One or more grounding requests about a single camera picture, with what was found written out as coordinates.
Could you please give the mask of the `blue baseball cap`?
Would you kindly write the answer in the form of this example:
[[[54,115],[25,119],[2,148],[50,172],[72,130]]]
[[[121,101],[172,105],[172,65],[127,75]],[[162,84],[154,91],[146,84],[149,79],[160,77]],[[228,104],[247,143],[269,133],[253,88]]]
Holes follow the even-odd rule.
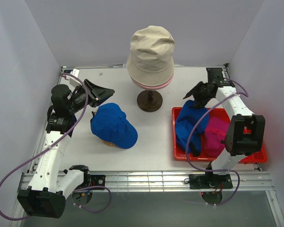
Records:
[[[196,108],[195,105],[195,101],[187,100],[175,123],[176,143],[183,151],[186,149],[186,143],[191,130],[194,128],[199,119],[207,112],[205,107]],[[209,115],[206,115],[194,130],[189,142],[188,154],[191,153],[194,157],[198,157],[201,154],[201,135],[204,134],[208,122]]]
[[[115,103],[100,106],[90,121],[91,131],[105,142],[122,149],[133,147],[138,140],[137,130],[129,123],[125,112]]]

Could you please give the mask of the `pink bucket hat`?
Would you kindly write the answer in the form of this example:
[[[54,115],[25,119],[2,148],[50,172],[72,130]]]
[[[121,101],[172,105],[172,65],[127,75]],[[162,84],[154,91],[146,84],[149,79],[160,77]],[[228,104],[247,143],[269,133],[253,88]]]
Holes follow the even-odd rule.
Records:
[[[142,83],[138,82],[137,80],[135,80],[134,78],[131,78],[131,80],[132,80],[132,82],[136,86],[138,86],[138,87],[140,87],[142,89],[146,89],[146,90],[159,90],[159,89],[163,89],[166,86],[168,86],[171,83],[171,81],[173,80],[173,76],[170,79],[168,79],[167,81],[165,81],[165,82],[160,82],[160,83],[151,84],[151,85],[142,84]]]

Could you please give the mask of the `beige bucket hat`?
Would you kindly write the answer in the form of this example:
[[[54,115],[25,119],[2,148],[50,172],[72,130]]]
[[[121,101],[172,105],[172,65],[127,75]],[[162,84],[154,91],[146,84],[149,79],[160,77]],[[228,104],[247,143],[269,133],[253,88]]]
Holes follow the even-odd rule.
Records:
[[[136,31],[126,64],[130,77],[146,85],[170,79],[174,75],[174,46],[171,33],[161,26]]]

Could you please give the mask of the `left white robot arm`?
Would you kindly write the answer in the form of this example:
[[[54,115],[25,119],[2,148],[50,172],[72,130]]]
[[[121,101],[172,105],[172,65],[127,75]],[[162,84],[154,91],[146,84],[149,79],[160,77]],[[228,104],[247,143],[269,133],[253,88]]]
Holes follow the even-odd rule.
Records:
[[[18,191],[18,202],[29,216],[60,218],[70,195],[81,198],[93,189],[106,189],[104,183],[94,182],[89,168],[73,165],[65,170],[59,180],[62,157],[71,140],[73,126],[79,121],[75,114],[87,105],[97,107],[109,99],[115,91],[84,80],[83,85],[70,90],[59,84],[51,90],[52,105],[48,109],[44,149],[34,176],[26,189]]]

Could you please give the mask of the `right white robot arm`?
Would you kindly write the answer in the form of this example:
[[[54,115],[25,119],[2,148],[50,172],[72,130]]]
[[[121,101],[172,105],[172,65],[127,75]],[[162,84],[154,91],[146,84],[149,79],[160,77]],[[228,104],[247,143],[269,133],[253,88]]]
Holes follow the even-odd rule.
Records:
[[[222,181],[220,175],[227,175],[237,163],[262,148],[266,120],[247,108],[241,96],[248,96],[246,89],[236,90],[238,83],[223,75],[222,68],[207,68],[206,83],[200,81],[187,94],[192,96],[195,107],[202,108],[212,99],[218,101],[226,111],[230,125],[222,143],[221,154],[204,169],[205,184],[215,188]]]

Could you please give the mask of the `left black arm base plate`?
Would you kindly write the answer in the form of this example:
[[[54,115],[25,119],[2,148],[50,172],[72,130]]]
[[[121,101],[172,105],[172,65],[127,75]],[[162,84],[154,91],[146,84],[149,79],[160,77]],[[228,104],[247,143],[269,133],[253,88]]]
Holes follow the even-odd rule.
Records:
[[[88,187],[91,186],[105,186],[106,176],[105,175],[90,175]]]

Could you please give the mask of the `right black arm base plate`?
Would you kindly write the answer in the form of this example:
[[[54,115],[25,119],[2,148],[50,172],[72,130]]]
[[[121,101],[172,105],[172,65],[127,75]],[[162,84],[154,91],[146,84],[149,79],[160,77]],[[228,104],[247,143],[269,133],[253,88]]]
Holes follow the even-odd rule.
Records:
[[[230,174],[190,174],[184,180],[190,189],[232,189],[233,184]]]

